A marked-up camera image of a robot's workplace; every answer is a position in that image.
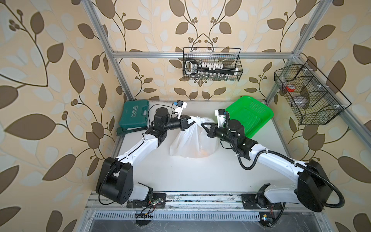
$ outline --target leaf pattern wallpaper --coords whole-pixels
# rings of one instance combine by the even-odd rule
[[[323,81],[352,102],[350,110],[371,130],[371,2],[334,0],[319,22],[301,55],[321,69]],[[324,126],[298,125],[282,93],[270,107],[293,158],[313,159],[323,166],[330,181],[343,193],[345,206],[326,208],[335,230],[371,230],[371,153],[336,117]],[[330,203],[338,202],[333,193]]]
[[[262,100],[275,84],[273,72],[284,65],[282,59],[242,59],[242,77],[234,82],[182,77],[179,60],[155,59],[156,63],[153,60],[119,60],[136,99],[229,100],[248,95]]]
[[[125,93],[80,1],[0,0],[0,12],[0,231],[71,232]]]
[[[291,52],[315,0],[92,0],[116,51]]]

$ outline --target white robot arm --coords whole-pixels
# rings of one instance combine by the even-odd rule
[[[137,144],[116,159],[107,158],[102,165],[102,170],[96,186],[96,192],[120,204],[127,200],[144,200],[149,188],[142,184],[133,183],[133,166],[136,166],[151,151],[156,149],[167,136],[167,130],[176,128],[182,131],[189,128],[186,115],[181,115],[186,103],[175,103],[178,116],[171,118],[166,108],[158,108],[154,121],[143,134]],[[257,162],[266,165],[292,181],[288,186],[263,185],[257,194],[256,202],[259,207],[266,208],[267,204],[290,202],[302,203],[308,209],[320,212],[324,206],[340,208],[344,205],[344,198],[340,191],[328,181],[321,165],[315,161],[309,163],[290,159],[277,152],[270,151],[258,142],[244,135],[244,127],[237,120],[230,120],[229,114],[224,109],[216,110],[217,123],[203,123],[202,126],[207,136],[217,137],[232,145],[242,168],[252,169]],[[253,160],[250,167],[245,167],[241,157]],[[336,205],[326,204],[332,190],[338,194],[340,202]]]

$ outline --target white plastic bag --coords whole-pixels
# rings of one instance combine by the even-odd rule
[[[193,121],[195,124],[181,131],[171,144],[171,156],[203,158],[213,154],[217,149],[217,138],[208,137],[205,129],[201,126],[202,122],[214,122],[214,120],[191,116],[191,119],[188,119],[188,124]]]

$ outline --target black wire basket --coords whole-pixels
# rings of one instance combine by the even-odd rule
[[[239,81],[240,48],[183,48],[183,77],[196,80]]]
[[[326,83],[317,79],[314,71],[319,71]],[[325,125],[352,104],[310,60],[276,70],[274,75],[300,125]]]

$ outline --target white work surface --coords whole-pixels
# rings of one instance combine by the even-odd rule
[[[188,102],[182,114],[189,116],[210,117],[216,121],[214,110],[225,109],[233,102]],[[150,101],[154,104],[171,106],[171,102]],[[150,120],[155,111],[150,110]],[[143,137],[145,131],[127,134],[120,154],[125,153]],[[138,165],[134,166],[134,182],[140,182],[154,191],[190,191],[190,192],[256,192],[265,183],[292,184],[275,170],[257,163],[252,170],[244,170],[231,149],[224,149],[218,143],[216,152],[206,158],[183,158],[170,156],[169,148],[177,137],[179,129],[167,131],[165,141]],[[270,120],[252,138],[270,150],[286,155],[277,131]],[[242,158],[245,166],[252,161]]]

